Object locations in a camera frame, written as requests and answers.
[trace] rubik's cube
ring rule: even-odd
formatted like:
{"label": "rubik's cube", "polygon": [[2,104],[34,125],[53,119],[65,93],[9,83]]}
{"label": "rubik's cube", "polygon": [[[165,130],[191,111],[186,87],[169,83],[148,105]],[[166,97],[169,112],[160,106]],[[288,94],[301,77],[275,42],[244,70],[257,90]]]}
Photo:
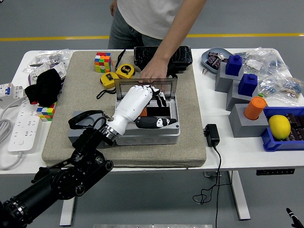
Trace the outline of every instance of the rubik's cube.
{"label": "rubik's cube", "polygon": [[111,66],[113,66],[111,53],[97,52],[94,63],[95,63],[96,72],[98,73],[111,72]]}
{"label": "rubik's cube", "polygon": [[52,121],[56,106],[57,102],[53,103],[50,107],[38,107],[36,111],[37,115],[44,122]]}

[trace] yellow lemon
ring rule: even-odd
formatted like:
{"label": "yellow lemon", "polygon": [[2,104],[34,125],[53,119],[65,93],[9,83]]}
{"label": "yellow lemon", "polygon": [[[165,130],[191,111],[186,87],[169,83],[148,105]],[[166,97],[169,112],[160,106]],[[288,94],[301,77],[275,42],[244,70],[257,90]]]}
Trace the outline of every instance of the yellow lemon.
{"label": "yellow lemon", "polygon": [[278,139],[283,140],[290,134],[290,123],[289,120],[283,115],[273,115],[268,120],[269,127],[272,135]]}

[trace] blue cube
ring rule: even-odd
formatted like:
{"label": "blue cube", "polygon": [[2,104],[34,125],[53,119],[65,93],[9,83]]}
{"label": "blue cube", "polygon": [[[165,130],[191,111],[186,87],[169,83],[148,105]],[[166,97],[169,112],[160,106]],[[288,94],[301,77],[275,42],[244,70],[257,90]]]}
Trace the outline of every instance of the blue cube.
{"label": "blue cube", "polygon": [[257,87],[257,76],[254,74],[244,74],[238,84],[237,93],[244,96],[252,96]]}
{"label": "blue cube", "polygon": [[239,70],[242,67],[242,57],[239,55],[229,56],[226,64],[226,75],[238,76]]}

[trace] human arm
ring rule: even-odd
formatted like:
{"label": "human arm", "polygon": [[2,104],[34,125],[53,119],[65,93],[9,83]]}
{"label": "human arm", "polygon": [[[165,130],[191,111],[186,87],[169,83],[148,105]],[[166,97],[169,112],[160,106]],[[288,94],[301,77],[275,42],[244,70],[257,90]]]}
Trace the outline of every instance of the human arm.
{"label": "human arm", "polygon": [[207,0],[184,0],[151,61],[140,78],[165,78],[172,55],[183,43]]}
{"label": "human arm", "polygon": [[117,9],[117,0],[113,0],[113,2],[110,5],[110,12],[112,16],[114,16],[116,9]]}

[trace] power adapter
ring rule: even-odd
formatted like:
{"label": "power adapter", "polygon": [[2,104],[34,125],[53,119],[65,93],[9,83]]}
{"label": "power adapter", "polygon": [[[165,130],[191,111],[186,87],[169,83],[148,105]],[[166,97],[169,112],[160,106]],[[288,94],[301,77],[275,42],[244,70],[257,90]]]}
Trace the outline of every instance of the power adapter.
{"label": "power adapter", "polygon": [[209,147],[217,146],[219,144],[219,133],[216,124],[207,124],[204,128],[204,136],[207,138]]}

